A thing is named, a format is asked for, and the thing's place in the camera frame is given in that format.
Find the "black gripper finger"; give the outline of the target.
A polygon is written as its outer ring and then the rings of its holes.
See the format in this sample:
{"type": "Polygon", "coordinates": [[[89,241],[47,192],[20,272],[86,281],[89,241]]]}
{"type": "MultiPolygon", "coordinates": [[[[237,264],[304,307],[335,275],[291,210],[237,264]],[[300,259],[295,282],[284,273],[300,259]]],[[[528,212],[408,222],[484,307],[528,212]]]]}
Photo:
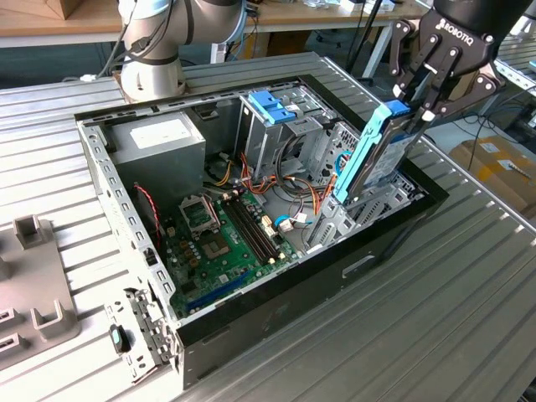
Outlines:
{"type": "Polygon", "coordinates": [[[488,45],[469,50],[460,45],[440,47],[442,60],[418,111],[418,119],[432,122],[474,106],[495,95],[506,85],[494,64],[495,54],[488,45]]]}
{"type": "Polygon", "coordinates": [[[398,77],[393,93],[399,101],[406,101],[410,93],[410,84],[422,70],[429,70],[436,78],[440,78],[439,70],[431,66],[431,59],[439,54],[442,40],[440,31],[444,27],[444,18],[402,19],[394,23],[389,68],[390,74],[398,77]],[[414,40],[419,45],[417,54],[412,56],[408,63],[403,64],[402,48],[414,40]]]}

